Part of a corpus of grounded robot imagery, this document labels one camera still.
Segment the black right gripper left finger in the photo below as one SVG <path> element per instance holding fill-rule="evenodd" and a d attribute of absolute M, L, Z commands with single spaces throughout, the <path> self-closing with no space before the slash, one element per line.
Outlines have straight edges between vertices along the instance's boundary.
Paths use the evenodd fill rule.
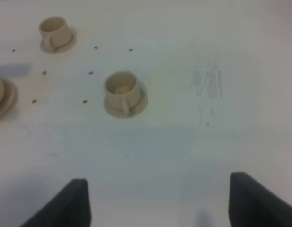
<path fill-rule="evenodd" d="M 73 179 L 22 226 L 89 227 L 91 221 L 88 182 Z"/>

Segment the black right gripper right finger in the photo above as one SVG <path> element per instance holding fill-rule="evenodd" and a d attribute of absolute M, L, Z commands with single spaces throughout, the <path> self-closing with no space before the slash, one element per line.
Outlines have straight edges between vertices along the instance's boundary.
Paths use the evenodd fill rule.
<path fill-rule="evenodd" d="M 230 175 L 232 227 L 292 227 L 292 206 L 245 172 Z"/>

